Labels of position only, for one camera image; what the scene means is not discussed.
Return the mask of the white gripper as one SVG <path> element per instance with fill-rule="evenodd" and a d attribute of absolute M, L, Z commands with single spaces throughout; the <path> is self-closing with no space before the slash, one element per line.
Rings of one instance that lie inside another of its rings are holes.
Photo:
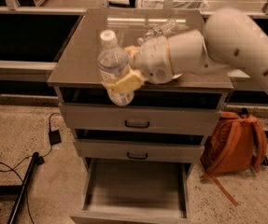
<path fill-rule="evenodd" d="M 136 91 L 144 85 L 146 78 L 149 83 L 164 84 L 184 73 L 205 75 L 230 68 L 228 64 L 209 57 L 204 37 L 198 30 L 154 37 L 140 47 L 128 46 L 124 50 L 130 57 L 130 66 L 141 72 L 130 70 L 116 80 L 104 81 L 103 86 L 108 91 Z"/>

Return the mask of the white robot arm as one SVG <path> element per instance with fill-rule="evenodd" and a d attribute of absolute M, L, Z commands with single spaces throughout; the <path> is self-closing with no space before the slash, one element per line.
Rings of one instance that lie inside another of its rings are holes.
<path fill-rule="evenodd" d="M 105 81 L 108 91 L 136 91 L 145 82 L 164 84 L 184 73 L 207 75 L 240 69 L 268 94 L 268 35 L 234 8 L 217 10 L 203 31 L 152 37 L 124 51 L 132 58 L 130 69 Z"/>

